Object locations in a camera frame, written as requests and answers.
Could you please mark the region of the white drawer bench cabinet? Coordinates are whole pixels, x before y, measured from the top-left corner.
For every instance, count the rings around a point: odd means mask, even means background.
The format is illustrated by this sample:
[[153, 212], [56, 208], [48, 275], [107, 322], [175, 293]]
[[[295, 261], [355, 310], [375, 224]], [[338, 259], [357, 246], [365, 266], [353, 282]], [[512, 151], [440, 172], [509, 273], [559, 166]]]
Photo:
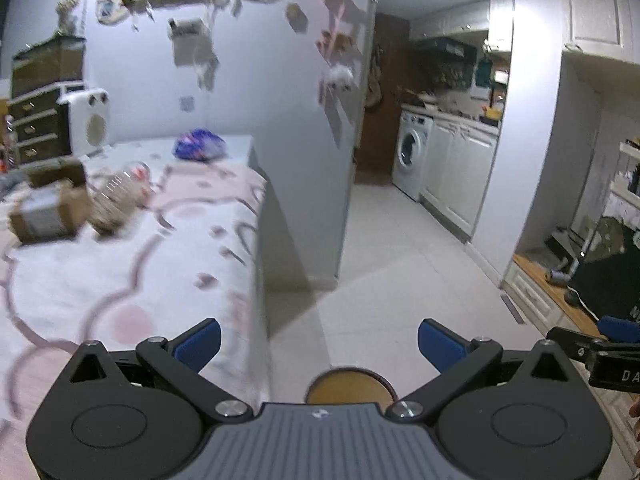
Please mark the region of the white drawer bench cabinet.
[[[525, 256], [512, 257], [502, 288], [543, 334], [554, 326], [562, 326], [593, 337], [600, 335], [590, 316], [580, 307], [570, 306], [564, 300], [564, 289], [548, 284], [544, 268]], [[614, 436], [620, 437], [635, 451], [639, 442], [634, 435], [634, 420], [628, 411], [636, 398], [628, 393], [598, 388], [592, 388], [592, 392], [612, 422]]]

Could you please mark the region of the white plush wall toy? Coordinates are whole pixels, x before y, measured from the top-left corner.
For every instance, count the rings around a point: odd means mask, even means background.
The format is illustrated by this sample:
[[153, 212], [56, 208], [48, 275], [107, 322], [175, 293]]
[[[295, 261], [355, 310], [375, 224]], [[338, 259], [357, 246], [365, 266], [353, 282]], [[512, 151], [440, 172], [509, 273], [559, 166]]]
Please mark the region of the white plush wall toy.
[[345, 65], [336, 64], [326, 76], [326, 86], [332, 92], [351, 92], [355, 85], [354, 73]]

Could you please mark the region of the clear plastic bottle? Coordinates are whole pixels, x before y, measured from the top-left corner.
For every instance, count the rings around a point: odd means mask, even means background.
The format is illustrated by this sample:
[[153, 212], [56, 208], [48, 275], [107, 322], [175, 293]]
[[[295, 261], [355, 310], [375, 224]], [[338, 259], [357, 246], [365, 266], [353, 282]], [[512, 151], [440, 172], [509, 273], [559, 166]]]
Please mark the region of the clear plastic bottle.
[[115, 235], [149, 201], [150, 177], [149, 166], [140, 160], [111, 174], [92, 196], [90, 226], [101, 236]]

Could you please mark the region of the dark glass fish tank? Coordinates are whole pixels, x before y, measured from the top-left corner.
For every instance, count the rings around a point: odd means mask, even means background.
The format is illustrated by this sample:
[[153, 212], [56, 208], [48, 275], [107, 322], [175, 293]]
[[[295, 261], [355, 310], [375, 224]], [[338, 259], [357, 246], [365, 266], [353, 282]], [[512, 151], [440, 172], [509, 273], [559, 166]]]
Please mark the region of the dark glass fish tank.
[[84, 79], [84, 37], [54, 35], [12, 58], [11, 98], [49, 84]]

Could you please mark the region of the dried flower bouquet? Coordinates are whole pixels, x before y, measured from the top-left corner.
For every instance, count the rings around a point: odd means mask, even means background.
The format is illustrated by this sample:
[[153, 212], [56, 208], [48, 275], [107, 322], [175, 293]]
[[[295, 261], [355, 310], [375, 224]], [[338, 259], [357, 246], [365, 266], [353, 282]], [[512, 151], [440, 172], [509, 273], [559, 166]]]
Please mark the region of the dried flower bouquet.
[[61, 36], [73, 35], [76, 30], [77, 18], [74, 14], [80, 0], [58, 0], [55, 13], [58, 16], [56, 33]]

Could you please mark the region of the white washing machine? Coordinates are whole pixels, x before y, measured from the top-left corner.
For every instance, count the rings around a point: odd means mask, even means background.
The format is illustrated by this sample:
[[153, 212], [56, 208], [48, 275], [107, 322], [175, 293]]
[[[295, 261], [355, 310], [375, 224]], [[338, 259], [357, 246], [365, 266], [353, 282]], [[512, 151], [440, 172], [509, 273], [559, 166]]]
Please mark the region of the white washing machine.
[[420, 200], [427, 140], [433, 125], [433, 118], [428, 116], [408, 110], [400, 115], [392, 183], [415, 202]]

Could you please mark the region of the hanging brown bag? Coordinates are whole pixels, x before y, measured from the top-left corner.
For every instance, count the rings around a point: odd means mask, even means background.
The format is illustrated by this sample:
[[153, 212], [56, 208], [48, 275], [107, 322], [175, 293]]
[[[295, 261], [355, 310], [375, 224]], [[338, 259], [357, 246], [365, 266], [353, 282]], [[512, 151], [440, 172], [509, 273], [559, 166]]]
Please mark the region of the hanging brown bag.
[[364, 108], [368, 110], [378, 106], [382, 101], [382, 56], [383, 49], [380, 44], [375, 44], [370, 58], [368, 86], [366, 91], [366, 99], [364, 100]]

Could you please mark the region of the white drawer organizer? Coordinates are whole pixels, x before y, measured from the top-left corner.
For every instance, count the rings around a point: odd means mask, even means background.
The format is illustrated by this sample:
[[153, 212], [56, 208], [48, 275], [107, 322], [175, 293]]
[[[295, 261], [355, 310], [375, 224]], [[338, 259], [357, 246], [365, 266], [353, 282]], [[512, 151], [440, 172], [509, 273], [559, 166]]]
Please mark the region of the white drawer organizer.
[[17, 160], [21, 165], [72, 154], [68, 111], [58, 100], [85, 88], [80, 80], [59, 81], [9, 100]]

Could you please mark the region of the white desktop fan heater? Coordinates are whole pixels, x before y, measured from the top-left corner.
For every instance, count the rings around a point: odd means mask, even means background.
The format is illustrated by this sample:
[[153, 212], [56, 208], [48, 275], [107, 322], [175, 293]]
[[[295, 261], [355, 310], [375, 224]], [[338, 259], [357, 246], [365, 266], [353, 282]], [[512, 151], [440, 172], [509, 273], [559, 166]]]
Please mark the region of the white desktop fan heater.
[[91, 155], [110, 143], [111, 100], [102, 88], [65, 93], [58, 109], [66, 114], [70, 152]]

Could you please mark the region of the brown wooden door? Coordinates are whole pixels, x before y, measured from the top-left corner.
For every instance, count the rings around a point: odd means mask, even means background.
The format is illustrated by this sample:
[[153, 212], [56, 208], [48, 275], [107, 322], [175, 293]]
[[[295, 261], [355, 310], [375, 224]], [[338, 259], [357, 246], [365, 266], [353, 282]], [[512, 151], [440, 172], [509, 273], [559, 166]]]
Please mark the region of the brown wooden door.
[[363, 122], [356, 149], [356, 180], [386, 184], [392, 180], [402, 88], [410, 82], [409, 22], [375, 15]]

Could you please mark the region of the yellow trash bin brown rim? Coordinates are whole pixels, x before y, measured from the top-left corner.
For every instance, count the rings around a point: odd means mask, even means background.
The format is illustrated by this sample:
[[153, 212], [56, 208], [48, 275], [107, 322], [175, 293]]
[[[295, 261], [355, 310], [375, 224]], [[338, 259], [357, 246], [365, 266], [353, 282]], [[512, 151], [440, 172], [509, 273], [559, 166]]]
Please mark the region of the yellow trash bin brown rim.
[[332, 368], [309, 386], [307, 404], [376, 403], [385, 410], [398, 400], [393, 386], [381, 375], [359, 367]]

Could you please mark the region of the purple blue tissue pack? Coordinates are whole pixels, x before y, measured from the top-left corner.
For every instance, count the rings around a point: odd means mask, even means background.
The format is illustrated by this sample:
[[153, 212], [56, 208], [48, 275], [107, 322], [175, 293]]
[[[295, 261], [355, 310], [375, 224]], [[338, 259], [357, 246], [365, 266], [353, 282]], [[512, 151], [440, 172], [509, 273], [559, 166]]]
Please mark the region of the purple blue tissue pack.
[[207, 129], [194, 129], [178, 136], [172, 154], [187, 162], [210, 162], [227, 155], [227, 143]]

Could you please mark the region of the brown cardboard parcel box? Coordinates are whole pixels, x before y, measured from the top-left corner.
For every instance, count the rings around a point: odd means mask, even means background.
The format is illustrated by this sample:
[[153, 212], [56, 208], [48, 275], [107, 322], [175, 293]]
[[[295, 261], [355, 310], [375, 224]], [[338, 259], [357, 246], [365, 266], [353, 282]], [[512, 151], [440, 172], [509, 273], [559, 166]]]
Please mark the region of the brown cardboard parcel box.
[[26, 171], [28, 195], [9, 213], [11, 231], [23, 244], [75, 237], [92, 203], [85, 166], [76, 158]]

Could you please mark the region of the wall switch plate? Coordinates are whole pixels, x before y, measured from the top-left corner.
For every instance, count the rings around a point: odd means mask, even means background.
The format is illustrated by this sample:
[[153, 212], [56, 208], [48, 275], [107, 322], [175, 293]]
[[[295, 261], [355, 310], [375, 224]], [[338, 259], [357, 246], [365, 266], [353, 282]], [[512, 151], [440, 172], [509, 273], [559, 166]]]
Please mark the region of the wall switch plate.
[[194, 111], [195, 100], [193, 96], [182, 96], [179, 100], [180, 110], [185, 113], [191, 113]]

